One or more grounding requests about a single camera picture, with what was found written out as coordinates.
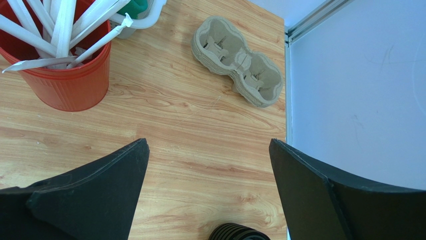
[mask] red bucket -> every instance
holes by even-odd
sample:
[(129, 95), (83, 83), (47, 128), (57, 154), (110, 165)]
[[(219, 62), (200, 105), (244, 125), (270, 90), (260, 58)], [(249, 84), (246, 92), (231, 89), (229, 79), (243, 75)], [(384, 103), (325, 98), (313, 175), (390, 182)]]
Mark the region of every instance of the red bucket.
[[(24, 2), (38, 29), (41, 30), (40, 21), (27, 2)], [(91, 3), (90, 0), (77, 0), (74, 22)], [(0, 14), (20, 24), (7, 1), (0, 3)], [(106, 21), (76, 47), (88, 49), (110, 30), (110, 23)], [(111, 42), (95, 52), (91, 60), (84, 61), (82, 66), (59, 70), (33, 68), (21, 70), (19, 74), (45, 104), (62, 111), (82, 111), (98, 104), (107, 94), (110, 77), (110, 52)], [(33, 46), (2, 30), (0, 30), (0, 54), (10, 64), (39, 58)]]

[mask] wooden surface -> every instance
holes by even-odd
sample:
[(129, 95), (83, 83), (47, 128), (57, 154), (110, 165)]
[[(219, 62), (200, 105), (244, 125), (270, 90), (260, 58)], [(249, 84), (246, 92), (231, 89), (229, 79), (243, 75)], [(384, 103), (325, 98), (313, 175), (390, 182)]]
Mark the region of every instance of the wooden surface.
[(286, 137), (285, 90), (256, 108), (232, 92), (229, 77), (194, 60), (190, 39), (211, 15), (228, 18), (285, 72), (281, 18), (243, 0), (169, 0), (153, 27), (113, 41), (109, 92), (89, 110), (55, 110), (19, 74), (0, 75), (0, 188), (146, 138), (151, 154), (129, 239), (207, 240), (227, 222), (286, 239), (268, 152), (271, 138)]

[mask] white wall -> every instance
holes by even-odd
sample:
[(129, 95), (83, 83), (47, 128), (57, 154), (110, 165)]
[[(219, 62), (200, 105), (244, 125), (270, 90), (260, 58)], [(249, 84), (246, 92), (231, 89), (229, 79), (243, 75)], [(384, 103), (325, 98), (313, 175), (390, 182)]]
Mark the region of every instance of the white wall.
[(426, 1), (354, 0), (291, 45), (293, 146), (426, 190)]
[(302, 20), (325, 0), (250, 0), (285, 20), (287, 27)]

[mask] white plastic basket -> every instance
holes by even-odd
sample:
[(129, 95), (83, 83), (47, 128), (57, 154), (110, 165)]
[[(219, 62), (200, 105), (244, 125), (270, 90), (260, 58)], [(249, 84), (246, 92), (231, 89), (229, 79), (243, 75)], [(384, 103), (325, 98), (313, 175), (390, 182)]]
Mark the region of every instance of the white plastic basket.
[[(163, 9), (163, 6), (166, 4), (167, 0), (147, 0), (147, 2), (148, 8), (138, 15), (138, 19), (133, 20), (131, 27), (125, 27), (117, 36), (117, 38), (127, 39), (136, 31), (136, 29), (147, 29), (152, 27), (158, 21), (161, 10)], [(123, 22), (124, 18), (125, 17), (123, 15), (118, 13), (112, 15), (112, 17), (109, 18), (111, 29), (121, 25), (121, 22)]]

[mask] wood grain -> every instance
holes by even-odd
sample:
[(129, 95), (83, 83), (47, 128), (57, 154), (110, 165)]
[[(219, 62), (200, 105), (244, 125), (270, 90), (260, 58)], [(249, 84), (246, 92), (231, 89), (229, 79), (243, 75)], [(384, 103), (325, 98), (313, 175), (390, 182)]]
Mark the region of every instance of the wood grain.
[[(0, 77), (0, 188), (26, 187), (146, 138), (148, 169), (129, 239), (206, 240), (233, 222), (286, 238), (268, 153), (286, 137), (285, 90), (256, 108), (194, 60), (205, 18), (229, 19), (284, 73), (284, 21), (243, 0), (169, 0), (158, 22), (114, 40), (104, 100), (82, 112), (42, 103), (17, 73)], [(1, 58), (0, 68), (8, 66)]]

